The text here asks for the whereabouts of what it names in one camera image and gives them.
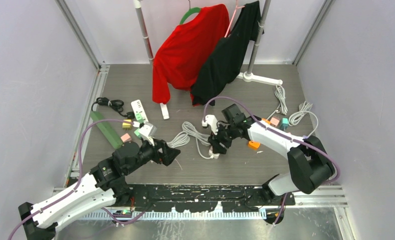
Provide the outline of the yellow plug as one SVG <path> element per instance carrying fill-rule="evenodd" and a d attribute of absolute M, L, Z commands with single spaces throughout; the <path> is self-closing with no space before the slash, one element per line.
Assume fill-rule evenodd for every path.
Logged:
<path fill-rule="evenodd" d="M 131 119 L 124 119 L 121 124 L 121 128 L 125 131 L 130 130 L 133 127 L 133 121 Z"/>

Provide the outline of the orange power strip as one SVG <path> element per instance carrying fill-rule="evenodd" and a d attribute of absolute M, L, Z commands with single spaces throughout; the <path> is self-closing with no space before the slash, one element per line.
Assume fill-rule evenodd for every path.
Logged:
<path fill-rule="evenodd" d="M 270 125 L 270 121 L 266 118 L 262 118 L 260 121 L 255 122 L 252 126 L 247 130 L 249 141 L 248 147 L 257 150 L 261 145 L 268 147 L 269 146 L 269 136 L 267 135 L 267 130 L 265 128 Z"/>

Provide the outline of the teal plug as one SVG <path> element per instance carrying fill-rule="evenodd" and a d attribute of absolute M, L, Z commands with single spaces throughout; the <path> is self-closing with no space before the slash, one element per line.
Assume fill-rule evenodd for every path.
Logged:
<path fill-rule="evenodd" d="M 282 118 L 279 125 L 279 129 L 285 131 L 288 127 L 289 127 L 289 120 L 285 117 Z"/>

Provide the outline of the clothes rack left pole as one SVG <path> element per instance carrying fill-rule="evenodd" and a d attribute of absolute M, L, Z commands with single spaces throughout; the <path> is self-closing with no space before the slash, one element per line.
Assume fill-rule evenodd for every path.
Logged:
<path fill-rule="evenodd" d="M 147 28 L 146 28 L 146 23 L 145 23 L 143 11 L 142 11 L 142 4 L 141 4 L 140 0 L 133 0 L 133 4 L 134 4 L 135 12 L 136 12 L 136 15 L 137 15 L 139 27 L 140 27 L 140 30 L 141 30 L 142 39 L 143 39 L 143 42 L 144 42 L 144 45 L 145 45 L 147 58 L 148 58 L 148 61 L 149 61 L 150 65 L 152 66 L 153 63 L 154 63 L 154 54 L 153 54 L 153 50 L 152 50 L 152 47 L 151 47 L 149 34 L 148 34 L 148 31 L 147 31 Z M 163 104 L 163 103 L 160 103 L 159 105 L 160 105 L 162 118 L 164 120 L 168 120 L 170 118 L 170 115 L 169 115 L 169 111 L 168 111 L 167 105 Z"/>

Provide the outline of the pink hanger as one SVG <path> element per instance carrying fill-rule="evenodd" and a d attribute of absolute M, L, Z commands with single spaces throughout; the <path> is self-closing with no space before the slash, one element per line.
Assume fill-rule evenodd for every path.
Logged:
<path fill-rule="evenodd" d="M 234 19 L 235 19 L 236 14 L 237 14 L 237 11 L 238 11 L 239 9 L 244 8 L 244 7 L 245 7 L 244 5 L 239 6 L 239 0 L 236 0 L 236 1 L 235 1 L 234 11 L 233 11 L 233 13 L 232 13 L 232 15 L 231 15 L 231 19 L 230 19 L 229 25 L 228 25 L 228 27 L 227 27 L 227 29 L 226 29 L 224 38 L 227 38 L 227 37 L 229 36 L 229 34 L 230 34 L 230 31 L 231 31 L 231 28 L 232 28 L 232 24 L 233 24 L 233 21 L 234 21 Z"/>

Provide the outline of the black shirt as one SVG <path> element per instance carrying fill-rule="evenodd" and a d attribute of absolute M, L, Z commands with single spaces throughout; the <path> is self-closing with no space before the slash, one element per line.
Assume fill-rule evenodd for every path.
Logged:
<path fill-rule="evenodd" d="M 227 37 L 222 37 L 202 65 L 190 89 L 193 106 L 205 105 L 239 75 L 250 41 L 256 41 L 261 21 L 260 2 L 244 5 Z"/>

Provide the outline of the clothes rack right pole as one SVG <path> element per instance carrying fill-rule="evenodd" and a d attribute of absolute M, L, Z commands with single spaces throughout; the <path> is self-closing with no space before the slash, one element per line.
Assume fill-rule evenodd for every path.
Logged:
<path fill-rule="evenodd" d="M 271 0 L 264 1 L 261 19 L 258 23 L 258 35 L 257 35 L 256 41 L 253 44 L 253 48 L 252 48 L 252 52 L 251 52 L 247 70 L 245 72 L 240 72 L 238 74 L 237 78 L 241 79 L 245 82 L 248 82 L 248 83 L 249 82 L 256 82 L 256 83 L 276 86 L 276 85 L 282 85 L 283 81 L 281 79 L 274 79 L 274 78 L 269 78 L 269 77 L 264 77 L 264 76 L 259 76 L 259 75 L 253 74 L 253 68 L 254 68 L 256 56 L 257 56 L 257 53 L 259 50 L 259 45 L 260 45 L 260 41 L 262 38 L 262 34 L 264 32 L 265 22 L 266 22 L 266 18 L 268 15 L 270 4 L 271 4 Z"/>

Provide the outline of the white power strip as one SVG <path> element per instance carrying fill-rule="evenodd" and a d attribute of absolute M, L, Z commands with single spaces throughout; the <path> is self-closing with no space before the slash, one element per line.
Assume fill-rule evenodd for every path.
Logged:
<path fill-rule="evenodd" d="M 208 150 L 208 154 L 209 154 L 209 158 L 210 159 L 218 159 L 220 154 L 219 153 L 215 153 L 213 150 L 213 147 L 210 147 Z"/>
<path fill-rule="evenodd" d="M 143 107 L 143 104 L 142 104 L 141 100 L 139 100 L 139 99 L 134 100 L 134 101 L 132 101 L 132 102 L 130 103 L 130 105 L 131 105 L 131 107 L 132 107 L 132 110 L 133 110 L 134 114 L 135 114 L 136 112 L 141 113 L 142 117 L 144 118 L 144 123 L 146 123 L 146 122 L 149 121 L 149 119 L 148 119 L 148 117 L 147 117 L 147 115 L 146 115 L 146 112 L 145 112 L 145 110 L 144 110 L 144 107 Z"/>

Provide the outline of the clothes rack pole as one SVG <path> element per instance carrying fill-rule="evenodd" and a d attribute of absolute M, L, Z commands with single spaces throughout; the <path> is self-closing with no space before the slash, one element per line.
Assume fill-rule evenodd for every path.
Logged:
<path fill-rule="evenodd" d="M 140 27 L 140 30 L 141 30 L 142 39 L 143 39 L 143 42 L 144 42 L 144 45 L 145 45 L 147 58 L 148 58 L 148 61 L 149 61 L 150 65 L 152 66 L 153 63 L 154 63 L 154 54 L 153 54 L 153 50 L 152 50 L 152 47 L 151 47 L 149 34 L 148 34 L 148 31 L 147 31 L 147 28 L 146 28 L 146 23 L 145 23 L 143 11 L 142 11 L 142 4 L 141 4 L 140 0 L 133 0 L 133 4 L 134 4 L 135 12 L 136 12 L 136 15 L 137 15 L 139 27 Z M 162 118 L 164 120 L 168 120 L 170 118 L 170 115 L 169 115 L 169 111 L 168 111 L 167 105 L 163 104 L 163 103 L 160 103 L 159 105 L 160 105 Z"/>
<path fill-rule="evenodd" d="M 276 85 L 282 85 L 283 81 L 281 79 L 274 79 L 274 78 L 269 78 L 269 77 L 264 77 L 264 76 L 259 76 L 259 75 L 253 74 L 253 68 L 254 68 L 256 56 L 257 56 L 257 53 L 259 50 L 259 45 L 260 45 L 260 41 L 262 38 L 262 34 L 264 32 L 265 22 L 266 22 L 266 18 L 268 15 L 270 4 L 271 4 L 271 0 L 264 1 L 261 19 L 258 23 L 258 35 L 257 35 L 256 41 L 253 44 L 253 48 L 252 48 L 252 52 L 251 52 L 247 70 L 245 72 L 240 72 L 238 74 L 237 78 L 241 79 L 245 82 L 248 82 L 248 83 L 249 82 L 256 82 L 256 83 L 276 86 Z"/>

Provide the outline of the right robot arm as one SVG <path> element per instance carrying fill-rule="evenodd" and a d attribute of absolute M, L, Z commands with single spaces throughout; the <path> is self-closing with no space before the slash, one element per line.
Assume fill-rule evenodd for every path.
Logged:
<path fill-rule="evenodd" d="M 311 194 L 339 172 L 315 136 L 304 138 L 286 133 L 253 114 L 246 116 L 236 104 L 222 110 L 222 114 L 224 121 L 212 114 L 201 121 L 204 128 L 211 129 L 208 142 L 214 154 L 226 154 L 232 141 L 241 138 L 266 146 L 287 160 L 289 171 L 262 185 L 263 199 L 268 205 L 276 205 L 287 193 Z"/>

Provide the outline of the pink plug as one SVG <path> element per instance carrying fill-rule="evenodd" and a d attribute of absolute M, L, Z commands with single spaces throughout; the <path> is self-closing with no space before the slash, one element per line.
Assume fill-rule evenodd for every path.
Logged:
<path fill-rule="evenodd" d="M 280 119 L 277 117 L 271 117 L 269 121 L 270 121 L 270 125 L 275 128 L 277 128 L 280 124 Z"/>
<path fill-rule="evenodd" d="M 132 140 L 132 137 L 131 137 L 128 133 L 125 133 L 125 134 L 123 134 L 123 135 L 120 137 L 120 139 L 121 139 L 121 141 L 122 141 L 123 143 L 126 143 L 126 142 L 131 141 L 131 140 Z"/>

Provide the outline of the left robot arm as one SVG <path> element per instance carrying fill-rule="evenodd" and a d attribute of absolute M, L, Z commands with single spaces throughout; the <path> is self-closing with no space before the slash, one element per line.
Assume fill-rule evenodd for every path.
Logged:
<path fill-rule="evenodd" d="M 25 202 L 18 207 L 28 240 L 52 240 L 56 233 L 97 209 L 128 205 L 132 190 L 125 177 L 150 161 L 169 166 L 181 153 L 164 140 L 147 140 L 141 145 L 124 143 L 98 163 L 75 184 L 40 203 Z"/>

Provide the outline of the red shirt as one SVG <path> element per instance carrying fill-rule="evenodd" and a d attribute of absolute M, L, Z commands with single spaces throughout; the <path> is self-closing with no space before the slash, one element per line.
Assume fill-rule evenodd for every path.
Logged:
<path fill-rule="evenodd" d="M 169 85 L 191 91 L 198 73 L 230 24 L 227 7 L 217 4 L 201 8 L 191 21 L 179 24 L 153 59 L 152 100 L 167 104 Z"/>

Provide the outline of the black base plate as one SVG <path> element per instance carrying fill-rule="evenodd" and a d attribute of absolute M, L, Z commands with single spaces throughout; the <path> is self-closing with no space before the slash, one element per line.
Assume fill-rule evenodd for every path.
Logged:
<path fill-rule="evenodd" d="M 201 213 L 213 212 L 220 205 L 224 213 L 243 213 L 296 203 L 293 195 L 269 197 L 265 192 L 260 185 L 130 184 L 126 196 L 111 206 L 139 212 Z"/>

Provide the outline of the green power strip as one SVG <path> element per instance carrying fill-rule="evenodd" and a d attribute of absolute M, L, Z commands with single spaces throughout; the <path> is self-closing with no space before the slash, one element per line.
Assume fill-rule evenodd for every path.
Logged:
<path fill-rule="evenodd" d="M 98 122 L 106 119 L 100 112 L 97 111 L 91 111 L 90 117 L 93 122 Z M 104 137 L 107 139 L 107 141 L 111 144 L 111 146 L 114 149 L 118 149 L 123 145 L 123 141 L 121 140 L 121 137 L 109 124 L 108 121 L 99 122 L 96 124 L 96 126 L 99 128 L 101 133 L 104 135 Z"/>

